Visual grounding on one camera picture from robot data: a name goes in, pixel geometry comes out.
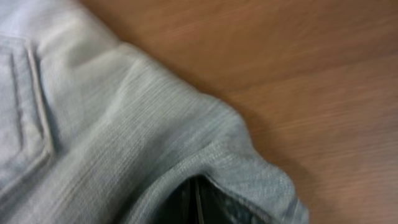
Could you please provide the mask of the light blue denim shorts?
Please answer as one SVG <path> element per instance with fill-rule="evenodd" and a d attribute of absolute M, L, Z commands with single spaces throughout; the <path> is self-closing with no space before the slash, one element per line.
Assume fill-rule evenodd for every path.
<path fill-rule="evenodd" d="M 308 223 L 244 121 L 77 1 L 1 2 L 2 223 Z"/>

